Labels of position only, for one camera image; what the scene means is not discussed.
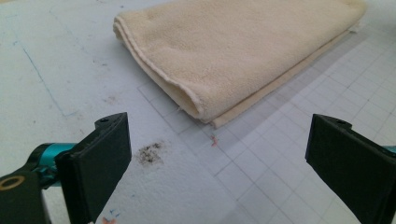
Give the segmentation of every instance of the towel fold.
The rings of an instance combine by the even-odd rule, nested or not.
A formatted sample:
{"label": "towel fold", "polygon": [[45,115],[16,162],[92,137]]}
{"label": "towel fold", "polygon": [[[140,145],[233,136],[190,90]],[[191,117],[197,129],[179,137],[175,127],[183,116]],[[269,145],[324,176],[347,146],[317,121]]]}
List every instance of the towel fold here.
{"label": "towel fold", "polygon": [[219,127],[313,61],[365,9],[361,0],[177,0],[121,12],[114,32],[182,109]]}

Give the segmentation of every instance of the brass ring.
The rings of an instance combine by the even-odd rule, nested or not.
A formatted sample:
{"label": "brass ring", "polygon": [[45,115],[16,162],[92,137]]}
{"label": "brass ring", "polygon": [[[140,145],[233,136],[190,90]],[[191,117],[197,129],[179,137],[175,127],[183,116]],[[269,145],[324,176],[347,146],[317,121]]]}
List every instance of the brass ring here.
{"label": "brass ring", "polygon": [[[17,187],[19,184],[21,184],[24,181],[24,176],[23,175],[14,175],[12,177],[9,177],[7,179],[4,179],[0,181],[0,190],[8,190],[8,189],[13,189]],[[8,181],[13,181],[12,184],[5,185]]]}

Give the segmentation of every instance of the teal metal part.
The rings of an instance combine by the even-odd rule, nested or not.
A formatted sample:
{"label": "teal metal part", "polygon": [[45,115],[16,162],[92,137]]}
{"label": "teal metal part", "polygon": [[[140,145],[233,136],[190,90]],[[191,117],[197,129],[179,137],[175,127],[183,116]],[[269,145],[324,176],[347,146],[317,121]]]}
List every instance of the teal metal part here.
{"label": "teal metal part", "polygon": [[396,153],[396,146],[385,146],[384,148],[390,152]]}
{"label": "teal metal part", "polygon": [[74,145],[74,143],[53,143],[45,149],[38,166],[35,168],[35,172],[39,172],[41,175],[40,182],[44,188],[61,186],[57,176],[58,169],[56,168],[55,157],[63,151],[72,149]]}

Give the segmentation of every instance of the folded cloth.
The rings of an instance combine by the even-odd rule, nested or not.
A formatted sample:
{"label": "folded cloth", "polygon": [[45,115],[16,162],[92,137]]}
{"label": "folded cloth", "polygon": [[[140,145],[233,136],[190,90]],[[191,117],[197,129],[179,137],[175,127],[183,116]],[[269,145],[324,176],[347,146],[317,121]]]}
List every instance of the folded cloth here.
{"label": "folded cloth", "polygon": [[365,9],[361,0],[176,0],[121,12],[114,32],[182,109],[219,127],[312,62]]}

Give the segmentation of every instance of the towel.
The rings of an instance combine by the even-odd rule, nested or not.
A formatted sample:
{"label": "towel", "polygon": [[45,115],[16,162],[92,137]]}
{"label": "towel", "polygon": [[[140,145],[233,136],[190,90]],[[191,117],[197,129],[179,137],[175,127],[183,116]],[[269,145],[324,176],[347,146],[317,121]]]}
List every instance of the towel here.
{"label": "towel", "polygon": [[121,12],[114,32],[181,109],[219,127],[312,62],[365,9],[361,0],[176,0]]}

